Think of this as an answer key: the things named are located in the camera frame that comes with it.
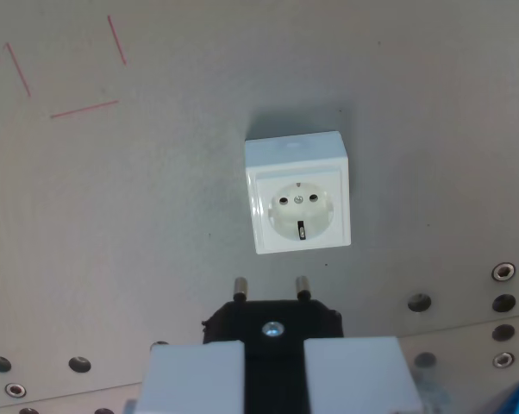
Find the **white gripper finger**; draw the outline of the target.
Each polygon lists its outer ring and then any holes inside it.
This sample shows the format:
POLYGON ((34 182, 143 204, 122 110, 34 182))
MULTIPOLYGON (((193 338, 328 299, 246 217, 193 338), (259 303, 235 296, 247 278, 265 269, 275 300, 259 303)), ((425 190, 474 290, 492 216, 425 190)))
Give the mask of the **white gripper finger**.
POLYGON ((395 336, 308 339, 304 366, 312 413, 423 413, 395 336))
POLYGON ((244 412, 244 344, 212 342, 153 346, 134 411, 244 412))

